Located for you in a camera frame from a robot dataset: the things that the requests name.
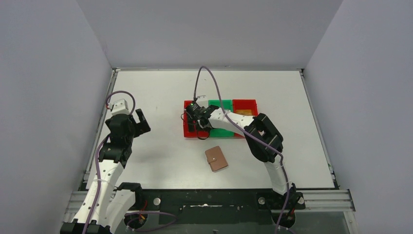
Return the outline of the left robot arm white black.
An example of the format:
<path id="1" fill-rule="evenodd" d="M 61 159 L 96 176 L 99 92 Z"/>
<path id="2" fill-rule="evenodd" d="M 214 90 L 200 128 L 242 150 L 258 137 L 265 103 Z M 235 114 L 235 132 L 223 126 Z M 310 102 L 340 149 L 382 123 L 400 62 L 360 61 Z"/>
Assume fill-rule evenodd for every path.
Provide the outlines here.
<path id="1" fill-rule="evenodd" d="M 115 114 L 105 123 L 109 134 L 98 146 L 94 163 L 95 176 L 78 212 L 70 222 L 64 222 L 61 234 L 113 234 L 130 208 L 144 205 L 139 183 L 116 183 L 132 153 L 132 143 L 151 128 L 141 109 L 138 121 L 131 114 Z"/>

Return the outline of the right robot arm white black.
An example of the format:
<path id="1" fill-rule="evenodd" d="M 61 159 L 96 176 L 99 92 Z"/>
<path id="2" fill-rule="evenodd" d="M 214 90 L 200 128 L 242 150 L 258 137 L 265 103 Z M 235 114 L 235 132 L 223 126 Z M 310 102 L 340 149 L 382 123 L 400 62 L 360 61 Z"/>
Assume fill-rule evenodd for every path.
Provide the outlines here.
<path id="1" fill-rule="evenodd" d="M 297 191 L 286 171 L 282 155 L 283 136 L 267 115 L 246 116 L 216 105 L 201 106 L 195 101 L 184 106 L 184 113 L 188 124 L 195 130 L 224 129 L 243 135 L 252 155 L 267 170 L 275 204 L 288 210 L 305 208 L 303 194 Z"/>

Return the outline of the brown leather card holder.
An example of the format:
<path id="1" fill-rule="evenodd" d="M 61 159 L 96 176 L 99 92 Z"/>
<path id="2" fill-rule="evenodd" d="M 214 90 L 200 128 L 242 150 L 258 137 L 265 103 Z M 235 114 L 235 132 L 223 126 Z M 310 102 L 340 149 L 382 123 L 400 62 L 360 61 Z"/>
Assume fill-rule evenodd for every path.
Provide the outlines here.
<path id="1" fill-rule="evenodd" d="M 228 162 L 220 146 L 215 146 L 205 151 L 207 162 L 213 172 L 228 167 Z"/>

